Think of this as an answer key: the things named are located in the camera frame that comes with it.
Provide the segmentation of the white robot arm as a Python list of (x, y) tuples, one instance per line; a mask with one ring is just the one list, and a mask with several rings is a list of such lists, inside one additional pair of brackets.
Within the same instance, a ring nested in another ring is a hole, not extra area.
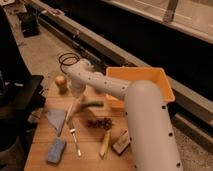
[(137, 171), (183, 171), (163, 93), (148, 80), (127, 81), (95, 74), (80, 60), (67, 69), (75, 91), (89, 85), (124, 101), (129, 138)]

